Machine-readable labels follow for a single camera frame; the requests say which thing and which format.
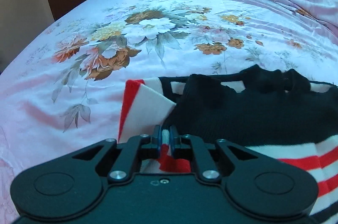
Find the striped white knit sweater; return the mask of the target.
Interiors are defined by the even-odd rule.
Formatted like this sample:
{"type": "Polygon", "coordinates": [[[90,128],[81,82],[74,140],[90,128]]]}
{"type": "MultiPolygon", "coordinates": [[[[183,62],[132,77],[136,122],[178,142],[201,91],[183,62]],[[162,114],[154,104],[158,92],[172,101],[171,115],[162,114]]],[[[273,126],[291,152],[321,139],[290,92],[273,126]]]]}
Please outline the striped white knit sweater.
{"type": "Polygon", "coordinates": [[[190,170],[171,156],[170,127],[206,143],[226,139],[309,172],[319,187],[311,216],[337,222],[337,86],[258,65],[228,75],[128,80],[119,142],[156,125],[164,138],[154,170],[190,170]]]}

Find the floral pink bed sheet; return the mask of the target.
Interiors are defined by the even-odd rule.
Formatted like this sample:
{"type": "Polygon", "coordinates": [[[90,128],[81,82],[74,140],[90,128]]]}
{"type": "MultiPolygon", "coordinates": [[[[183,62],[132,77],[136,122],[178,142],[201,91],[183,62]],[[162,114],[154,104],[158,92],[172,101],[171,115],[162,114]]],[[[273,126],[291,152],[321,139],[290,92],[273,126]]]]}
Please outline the floral pink bed sheet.
{"type": "Polygon", "coordinates": [[[1,222],[21,171],[119,136],[125,82],[252,65],[337,83],[337,37],[272,0],[87,0],[1,74],[1,222]]]}

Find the pink crumpled blanket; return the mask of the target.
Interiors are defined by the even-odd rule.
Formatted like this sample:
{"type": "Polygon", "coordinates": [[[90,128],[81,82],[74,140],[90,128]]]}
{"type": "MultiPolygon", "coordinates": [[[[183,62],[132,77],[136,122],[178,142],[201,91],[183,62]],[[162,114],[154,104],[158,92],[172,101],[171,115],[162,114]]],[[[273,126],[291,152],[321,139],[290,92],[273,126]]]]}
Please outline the pink crumpled blanket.
{"type": "Polygon", "coordinates": [[[337,0],[272,0],[289,6],[305,17],[312,18],[329,29],[337,37],[337,0]]]}

